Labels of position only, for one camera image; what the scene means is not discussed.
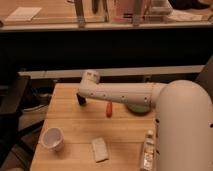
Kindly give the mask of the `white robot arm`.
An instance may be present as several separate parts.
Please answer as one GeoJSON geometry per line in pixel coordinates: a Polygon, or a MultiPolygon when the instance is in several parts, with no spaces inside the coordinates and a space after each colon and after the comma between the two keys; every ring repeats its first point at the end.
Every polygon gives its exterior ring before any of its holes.
{"type": "Polygon", "coordinates": [[[77,94],[153,108],[157,171],[213,171],[213,102],[199,84],[102,83],[97,71],[87,70],[77,94]]]}

